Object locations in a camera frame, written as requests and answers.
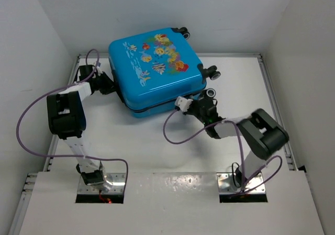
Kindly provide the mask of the blue suitcase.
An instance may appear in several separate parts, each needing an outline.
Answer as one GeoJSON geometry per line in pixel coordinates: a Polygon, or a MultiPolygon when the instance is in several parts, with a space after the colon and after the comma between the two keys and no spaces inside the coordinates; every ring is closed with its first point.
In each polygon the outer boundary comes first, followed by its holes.
{"type": "Polygon", "coordinates": [[[116,91],[136,118],[174,108],[179,96],[197,97],[207,79],[220,77],[217,67],[204,67],[188,43],[186,27],[163,28],[113,41],[108,47],[116,91]]]}

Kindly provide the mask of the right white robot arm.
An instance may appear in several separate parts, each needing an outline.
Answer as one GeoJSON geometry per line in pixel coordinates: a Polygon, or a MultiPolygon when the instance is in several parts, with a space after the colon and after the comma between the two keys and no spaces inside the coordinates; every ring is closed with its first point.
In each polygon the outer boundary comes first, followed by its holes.
{"type": "Polygon", "coordinates": [[[182,111],[202,122],[211,138],[236,136],[239,145],[241,138],[247,142],[250,152],[244,156],[243,151],[240,151],[241,164],[236,168],[233,179],[241,189],[244,189],[248,180],[260,172],[270,157],[289,141],[287,131],[262,108],[244,117],[222,118],[217,112],[214,100],[202,98],[188,99],[182,111]]]}

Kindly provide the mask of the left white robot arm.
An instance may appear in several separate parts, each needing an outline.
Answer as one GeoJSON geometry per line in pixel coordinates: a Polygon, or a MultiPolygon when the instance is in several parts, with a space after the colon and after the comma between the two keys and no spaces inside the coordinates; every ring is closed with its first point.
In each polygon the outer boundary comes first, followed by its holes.
{"type": "Polygon", "coordinates": [[[107,186],[106,173],[101,161],[89,158],[89,145],[84,137],[86,117],[82,101],[95,91],[103,95],[115,91],[113,81],[105,72],[96,72],[86,82],[77,83],[57,94],[47,96],[49,129],[71,149],[77,159],[79,171],[85,185],[96,189],[107,186]]]}

